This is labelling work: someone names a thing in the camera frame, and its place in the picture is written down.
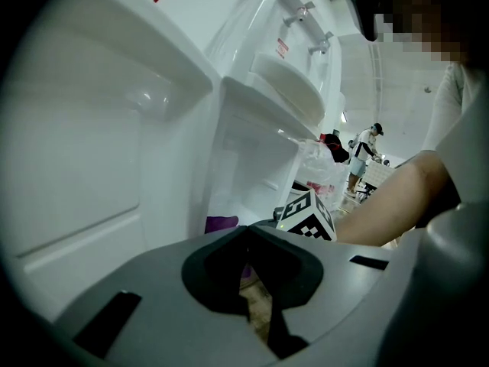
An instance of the person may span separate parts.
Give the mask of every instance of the person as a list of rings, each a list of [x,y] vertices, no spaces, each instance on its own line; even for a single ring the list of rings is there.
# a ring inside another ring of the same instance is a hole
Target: person
[[[416,225],[425,226],[459,202],[434,149],[484,82],[489,65],[487,45],[480,36],[484,0],[392,0],[391,8],[394,32],[412,33],[423,49],[429,47],[452,63],[436,95],[424,151],[397,168],[365,204],[337,222],[338,242],[384,245]]]
[[[384,135],[384,132],[382,131],[382,125],[376,122],[358,136],[358,143],[353,148],[351,155],[348,187],[345,191],[350,197],[356,197],[355,185],[365,174],[365,162],[368,157],[378,155],[377,149],[375,148],[375,141],[378,135]]]
[[[348,160],[345,161],[346,164],[351,162],[351,154],[353,153],[353,140],[348,141]]]
[[[342,142],[337,135],[328,133],[326,135],[321,135],[321,138],[322,142],[326,144],[331,151],[335,163],[343,163],[348,160],[349,154],[342,147]]]

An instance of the white wall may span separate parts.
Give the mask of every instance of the white wall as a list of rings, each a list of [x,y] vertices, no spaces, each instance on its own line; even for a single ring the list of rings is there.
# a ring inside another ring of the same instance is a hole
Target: white wall
[[[332,133],[338,129],[340,116],[345,108],[344,96],[340,95],[342,84],[342,46],[337,37],[338,21],[335,17],[333,3],[329,0],[315,0],[316,12],[321,19],[321,27],[324,32],[331,31],[335,36],[331,38],[329,56],[330,74],[329,92],[325,100],[325,118],[322,121],[321,133]]]
[[[394,155],[390,155],[390,154],[384,154],[384,155],[385,155],[385,158],[390,161],[391,167],[399,166],[400,164],[407,161],[407,159],[399,158],[399,157],[394,156]]]
[[[387,87],[380,118],[385,136],[377,140],[378,151],[403,159],[421,151],[435,95],[436,91],[426,94],[417,86]]]
[[[205,50],[229,13],[245,0],[160,0],[157,5],[200,49]]]
[[[352,140],[357,132],[350,132],[346,129],[346,124],[342,123],[339,127],[339,139],[342,142],[343,148],[347,149],[348,142]]]
[[[335,0],[330,3],[332,8],[332,14],[336,19],[336,33],[338,37],[344,37],[347,35],[358,35],[358,39],[362,42],[363,37],[360,31],[356,28],[353,18],[351,17],[350,10],[347,6],[346,0]]]

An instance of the forearm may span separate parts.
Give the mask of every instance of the forearm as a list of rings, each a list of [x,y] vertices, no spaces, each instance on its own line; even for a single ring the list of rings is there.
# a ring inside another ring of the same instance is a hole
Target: forearm
[[[367,154],[369,154],[370,156],[375,155],[375,153],[368,147],[367,143],[361,143],[361,145],[363,146],[364,150],[366,150]]]
[[[449,175],[434,152],[418,154],[338,222],[338,242],[388,243],[416,225],[448,181]]]

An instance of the white plastic panel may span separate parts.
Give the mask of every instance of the white plastic panel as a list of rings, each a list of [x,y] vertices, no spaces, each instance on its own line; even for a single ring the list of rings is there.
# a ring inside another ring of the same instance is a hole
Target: white plastic panel
[[[245,0],[160,0],[157,3],[196,46],[204,51],[229,15]]]
[[[269,219],[284,205],[299,166],[297,143],[260,107],[228,88],[215,146],[210,216],[237,216],[240,225]]]
[[[2,243],[29,306],[52,320],[203,232],[220,82],[151,0],[52,0],[1,99]]]
[[[134,256],[146,251],[139,215],[120,219],[112,226],[90,230],[78,235],[70,243],[49,249],[46,254],[23,260],[30,280],[56,301],[48,306],[47,319],[53,319],[80,290],[104,278]],[[31,303],[40,305],[36,300]]]
[[[324,5],[311,8],[302,23],[287,27],[283,22],[309,1],[243,1],[229,13],[207,54],[224,78],[232,78],[275,103],[278,118],[287,119],[288,128],[302,131],[302,138],[318,138],[329,101],[332,58],[329,52],[311,55],[308,48],[325,37],[318,15]],[[341,70],[335,75],[341,77]]]

